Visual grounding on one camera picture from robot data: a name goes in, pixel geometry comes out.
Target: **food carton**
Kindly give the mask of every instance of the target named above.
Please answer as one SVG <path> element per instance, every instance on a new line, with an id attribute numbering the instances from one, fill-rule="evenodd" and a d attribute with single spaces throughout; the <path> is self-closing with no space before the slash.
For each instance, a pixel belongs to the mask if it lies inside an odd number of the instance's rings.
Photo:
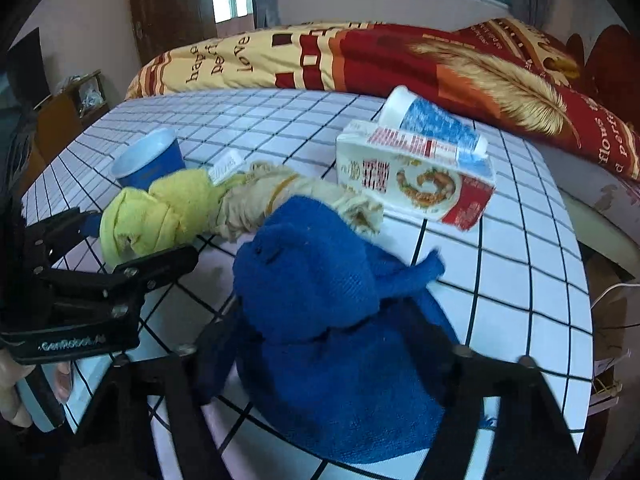
<path id="1" fill-rule="evenodd" d="M 371 194 L 387 210 L 468 230 L 495 189 L 489 158 L 453 144 L 351 121 L 336 139 L 338 183 Z"/>

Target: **wall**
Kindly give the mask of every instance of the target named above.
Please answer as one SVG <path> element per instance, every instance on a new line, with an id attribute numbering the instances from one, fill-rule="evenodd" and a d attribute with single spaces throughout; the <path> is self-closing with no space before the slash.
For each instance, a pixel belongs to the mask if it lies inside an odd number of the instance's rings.
<path id="1" fill-rule="evenodd" d="M 278 0 L 285 25 L 303 22 L 390 22 L 455 30 L 508 15 L 494 0 Z"/>
<path id="2" fill-rule="evenodd" d="M 229 36 L 242 34 L 249 30 L 255 30 L 254 15 L 246 14 L 239 18 L 231 18 L 224 22 L 217 22 L 216 29 L 218 30 L 218 38 L 228 38 Z"/>
<path id="3" fill-rule="evenodd" d="M 129 0 L 42 0 L 15 41 L 40 27 L 50 90 L 66 76 L 101 69 L 113 107 L 141 66 L 130 22 Z"/>
<path id="4" fill-rule="evenodd" d="M 563 42 L 575 32 L 580 34 L 587 59 L 600 33 L 614 24 L 625 27 L 607 0 L 552 0 L 543 28 Z"/>

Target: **blue and white cup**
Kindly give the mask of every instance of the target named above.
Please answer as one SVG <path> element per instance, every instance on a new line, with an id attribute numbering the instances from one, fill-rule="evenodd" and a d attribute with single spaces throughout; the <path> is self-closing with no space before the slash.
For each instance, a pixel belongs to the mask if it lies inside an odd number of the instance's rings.
<path id="1" fill-rule="evenodd" d="M 475 155 L 486 156 L 485 137 L 406 86 L 397 86 L 391 92 L 380 110 L 378 124 L 443 140 Z"/>
<path id="2" fill-rule="evenodd" d="M 185 169 L 173 128 L 152 130 L 122 153 L 111 167 L 111 174 L 122 187 L 148 191 L 152 182 Z"/>

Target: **grid pattern tablecloth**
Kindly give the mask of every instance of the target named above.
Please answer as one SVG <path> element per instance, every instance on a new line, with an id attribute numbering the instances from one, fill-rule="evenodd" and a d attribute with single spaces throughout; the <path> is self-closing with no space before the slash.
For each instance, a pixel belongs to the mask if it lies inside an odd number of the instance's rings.
<path id="1" fill-rule="evenodd" d="M 24 197 L 28 223 L 68 207 L 105 208 L 119 191 L 113 159 L 160 125 L 174 126 L 189 167 L 207 164 L 229 147 L 247 160 L 284 163 L 300 173 L 336 180 L 335 137 L 353 118 L 370 120 L 383 100 L 297 90 L 202 91 L 125 102 L 80 135 Z M 461 341 L 490 357 L 535 358 L 562 407 L 578 446 L 593 369 L 591 314 L 578 244 L 562 198 L 539 152 L 528 142 L 462 119 L 489 140 L 497 190 L 468 232 L 437 222 L 386 216 L 375 242 L 411 264 L 440 248 L 447 270 L 430 290 Z M 199 237 L 197 268 L 147 295 L 140 346 L 132 359 L 164 355 L 192 342 L 223 316 L 232 295 L 238 243 Z M 106 272 L 98 240 L 86 240 L 57 265 Z M 99 356 L 74 363 L 66 407 L 76 427 L 90 394 L 111 363 Z M 488 413 L 497 410 L 487 399 Z M 162 399 L 150 399 L 154 434 L 166 478 L 179 478 Z M 252 407 L 232 373 L 223 395 L 206 407 L 216 442 L 235 478 L 334 480 L 415 477 L 427 451 L 369 465 L 327 463 L 286 443 Z M 493 439 L 481 430 L 467 477 L 481 478 Z"/>

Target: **blue paper cup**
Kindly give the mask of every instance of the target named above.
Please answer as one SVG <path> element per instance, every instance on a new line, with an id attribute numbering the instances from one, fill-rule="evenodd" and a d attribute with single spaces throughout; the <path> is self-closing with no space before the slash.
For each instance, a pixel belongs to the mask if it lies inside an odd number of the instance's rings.
<path id="1" fill-rule="evenodd" d="M 163 176 L 184 170 L 184 160 L 173 128 L 157 128 L 121 154 L 111 174 L 122 187 L 148 191 Z"/>

